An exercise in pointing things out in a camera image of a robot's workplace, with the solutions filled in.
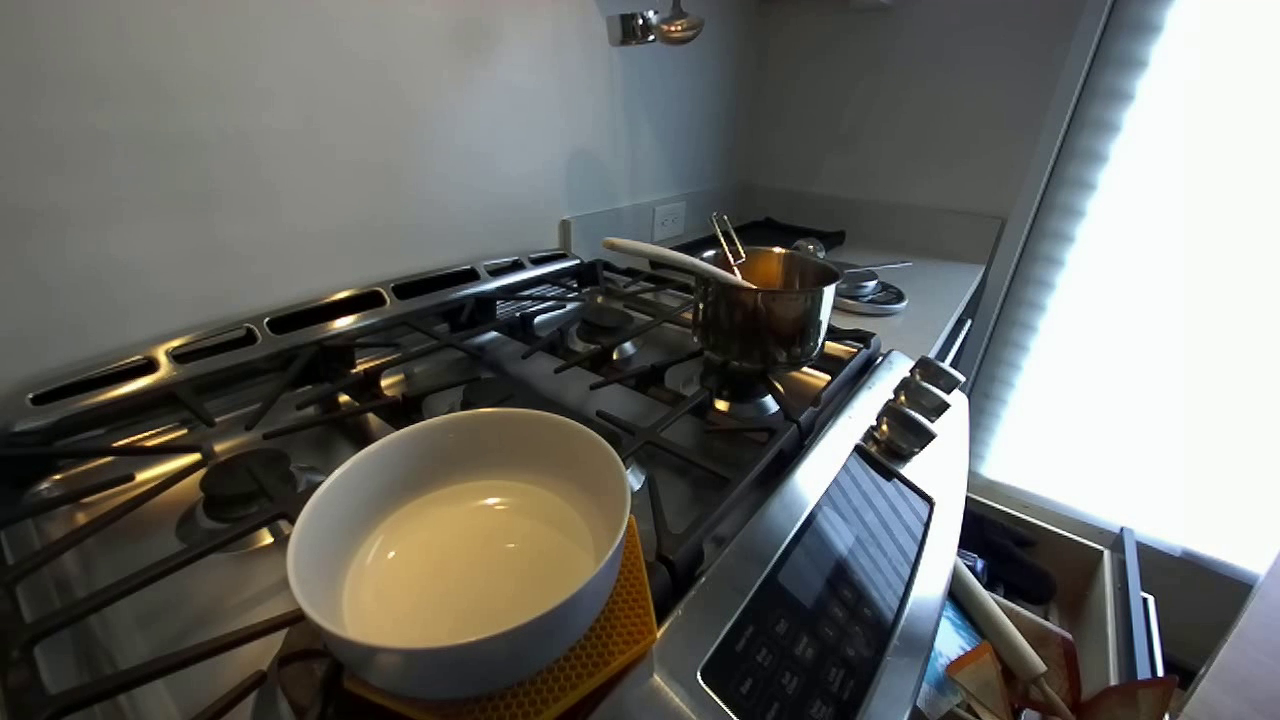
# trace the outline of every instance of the white wall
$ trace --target white wall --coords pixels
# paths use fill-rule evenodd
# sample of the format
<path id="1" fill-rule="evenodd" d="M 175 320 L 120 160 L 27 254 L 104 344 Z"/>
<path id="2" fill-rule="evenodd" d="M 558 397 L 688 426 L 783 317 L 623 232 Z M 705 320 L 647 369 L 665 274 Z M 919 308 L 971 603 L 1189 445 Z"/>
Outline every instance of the white wall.
<path id="1" fill-rule="evenodd" d="M 0 389 L 193 325 L 726 188 L 747 0 L 5 0 Z"/>
<path id="2" fill-rule="evenodd" d="M 1089 0 L 765 4 L 747 181 L 1008 212 Z"/>

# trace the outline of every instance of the window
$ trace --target window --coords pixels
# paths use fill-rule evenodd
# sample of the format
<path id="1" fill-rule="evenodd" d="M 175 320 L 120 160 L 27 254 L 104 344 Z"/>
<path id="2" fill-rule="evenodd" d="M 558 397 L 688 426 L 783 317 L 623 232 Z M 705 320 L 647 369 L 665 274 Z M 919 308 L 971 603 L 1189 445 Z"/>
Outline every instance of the window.
<path id="1" fill-rule="evenodd" d="M 1170 4 L 1110 147 L 1067 128 L 1089 183 L 1043 192 L 971 392 L 978 476 L 1250 570 L 1280 551 L 1278 20 Z"/>

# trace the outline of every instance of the stove knob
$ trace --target stove knob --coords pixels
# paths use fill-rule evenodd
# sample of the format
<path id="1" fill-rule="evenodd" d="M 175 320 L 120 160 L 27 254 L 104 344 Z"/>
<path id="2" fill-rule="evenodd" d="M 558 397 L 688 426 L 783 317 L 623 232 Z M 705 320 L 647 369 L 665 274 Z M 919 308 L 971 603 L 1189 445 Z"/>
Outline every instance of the stove knob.
<path id="1" fill-rule="evenodd" d="M 953 409 L 953 398 L 945 392 L 937 392 L 931 383 L 925 383 L 919 376 L 903 376 L 891 389 L 891 405 L 919 412 L 931 422 Z"/>
<path id="2" fill-rule="evenodd" d="M 869 426 L 864 445 L 871 445 L 871 453 L 879 453 L 883 459 L 903 463 L 919 456 L 931 445 L 931 434 L 937 433 L 919 412 L 888 398 L 876 422 Z"/>
<path id="3" fill-rule="evenodd" d="M 953 397 L 965 383 L 965 376 L 956 369 L 949 369 L 949 362 L 940 362 L 931 354 L 919 354 L 913 362 L 913 376 L 919 376 L 925 383 L 940 389 L 945 397 Z"/>

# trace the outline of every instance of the stovetop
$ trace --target stovetop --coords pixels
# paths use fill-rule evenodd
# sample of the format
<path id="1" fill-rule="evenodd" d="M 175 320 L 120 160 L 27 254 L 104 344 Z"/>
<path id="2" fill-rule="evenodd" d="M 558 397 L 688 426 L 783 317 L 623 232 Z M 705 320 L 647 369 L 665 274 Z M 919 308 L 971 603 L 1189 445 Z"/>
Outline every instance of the stovetop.
<path id="1" fill-rule="evenodd" d="M 669 617 L 879 362 L 876 335 L 834 332 L 814 369 L 728 389 L 701 359 L 691 302 L 665 274 L 528 252 L 346 289 L 10 397 L 5 702 L 256 712 L 305 626 L 286 584 L 292 514 L 355 448 L 451 409 L 554 409 L 608 434 Z"/>

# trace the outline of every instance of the white bowl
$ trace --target white bowl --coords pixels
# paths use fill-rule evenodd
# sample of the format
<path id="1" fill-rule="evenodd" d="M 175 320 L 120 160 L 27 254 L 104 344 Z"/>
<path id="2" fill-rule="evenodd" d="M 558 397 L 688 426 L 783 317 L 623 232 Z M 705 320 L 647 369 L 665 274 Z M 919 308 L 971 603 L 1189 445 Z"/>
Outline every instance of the white bowl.
<path id="1" fill-rule="evenodd" d="M 601 617 L 633 514 L 593 426 L 475 409 L 341 463 L 287 540 L 287 584 L 341 665 L 396 697 L 510 687 Z"/>

